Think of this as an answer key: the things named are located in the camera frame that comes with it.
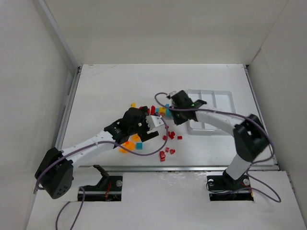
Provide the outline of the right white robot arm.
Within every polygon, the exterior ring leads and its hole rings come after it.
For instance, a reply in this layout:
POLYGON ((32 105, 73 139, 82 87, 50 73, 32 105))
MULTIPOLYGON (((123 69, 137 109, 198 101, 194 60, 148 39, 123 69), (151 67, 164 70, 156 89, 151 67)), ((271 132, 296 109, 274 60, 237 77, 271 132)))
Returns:
POLYGON ((205 101, 192 101, 183 90, 171 93, 167 98, 171 100, 170 113, 176 125, 189 120, 207 123, 234 138, 236 155, 222 176, 228 186, 236 185, 258 155, 269 145, 263 125, 254 114, 245 117, 208 109, 205 101))

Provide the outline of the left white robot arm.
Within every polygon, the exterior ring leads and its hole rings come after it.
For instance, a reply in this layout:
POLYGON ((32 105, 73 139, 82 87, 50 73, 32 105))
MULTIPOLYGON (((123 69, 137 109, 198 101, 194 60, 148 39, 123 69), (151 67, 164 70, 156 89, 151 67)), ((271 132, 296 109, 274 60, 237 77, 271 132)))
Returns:
POLYGON ((70 148, 49 149, 35 173, 35 187, 58 199, 71 188, 74 172, 86 161, 123 146, 133 135, 138 135, 142 142, 148 141, 159 135, 154 129, 162 125, 161 117, 148 114, 147 107, 129 108, 122 118, 92 138, 70 148))

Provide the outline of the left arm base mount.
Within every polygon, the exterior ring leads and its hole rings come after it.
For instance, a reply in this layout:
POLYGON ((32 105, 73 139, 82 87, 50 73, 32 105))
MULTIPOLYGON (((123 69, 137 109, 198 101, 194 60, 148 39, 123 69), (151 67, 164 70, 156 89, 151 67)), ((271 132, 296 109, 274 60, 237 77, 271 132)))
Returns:
POLYGON ((107 172, 100 165, 75 172, 73 185, 79 188, 77 199, 87 202, 119 202, 122 197, 123 174, 107 172))

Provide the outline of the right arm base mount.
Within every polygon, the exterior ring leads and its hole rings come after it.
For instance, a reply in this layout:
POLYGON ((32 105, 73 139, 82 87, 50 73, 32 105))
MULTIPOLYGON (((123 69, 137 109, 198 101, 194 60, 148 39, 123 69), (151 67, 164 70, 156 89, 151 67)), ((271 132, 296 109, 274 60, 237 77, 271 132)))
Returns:
POLYGON ((222 175, 208 175, 206 189, 210 201, 254 201, 250 180, 243 175, 234 184, 226 184, 222 175))

